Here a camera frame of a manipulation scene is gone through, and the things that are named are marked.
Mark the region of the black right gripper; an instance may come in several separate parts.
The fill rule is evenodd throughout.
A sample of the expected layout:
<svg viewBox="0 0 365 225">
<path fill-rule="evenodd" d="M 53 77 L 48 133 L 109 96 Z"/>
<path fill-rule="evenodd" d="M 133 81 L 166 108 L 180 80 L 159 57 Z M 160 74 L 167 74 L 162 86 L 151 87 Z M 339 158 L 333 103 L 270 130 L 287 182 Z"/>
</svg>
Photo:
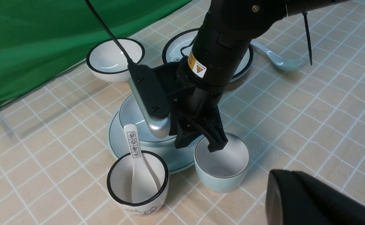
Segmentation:
<svg viewBox="0 0 365 225">
<path fill-rule="evenodd" d="M 218 109 L 223 86 L 215 76 L 199 77 L 196 66 L 187 61 L 167 63 L 154 71 L 170 106 L 169 135 L 176 135 L 175 148 L 185 148 L 204 135 L 209 152 L 224 149 L 228 139 Z"/>
</svg>

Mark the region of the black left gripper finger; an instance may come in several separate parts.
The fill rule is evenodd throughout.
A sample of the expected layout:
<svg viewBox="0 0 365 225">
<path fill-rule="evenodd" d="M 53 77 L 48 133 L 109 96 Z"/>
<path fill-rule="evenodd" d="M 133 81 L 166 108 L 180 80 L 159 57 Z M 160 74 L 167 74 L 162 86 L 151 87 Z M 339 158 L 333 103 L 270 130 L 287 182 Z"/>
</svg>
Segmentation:
<svg viewBox="0 0 365 225">
<path fill-rule="evenodd" d="M 269 225 L 365 225 L 365 206 L 302 171 L 273 169 L 265 211 Z"/>
</svg>

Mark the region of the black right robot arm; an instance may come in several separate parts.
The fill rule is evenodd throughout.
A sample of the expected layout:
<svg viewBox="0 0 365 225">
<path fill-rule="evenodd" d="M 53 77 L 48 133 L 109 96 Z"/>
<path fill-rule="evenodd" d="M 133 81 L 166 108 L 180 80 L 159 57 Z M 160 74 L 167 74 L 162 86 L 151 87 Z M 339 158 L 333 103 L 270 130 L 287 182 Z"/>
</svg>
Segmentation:
<svg viewBox="0 0 365 225">
<path fill-rule="evenodd" d="M 285 17 L 340 4 L 341 0 L 212 0 L 188 56 L 155 67 L 170 103 L 174 147 L 203 135 L 208 150 L 222 150 L 228 139 L 218 109 L 253 39 Z"/>
</svg>

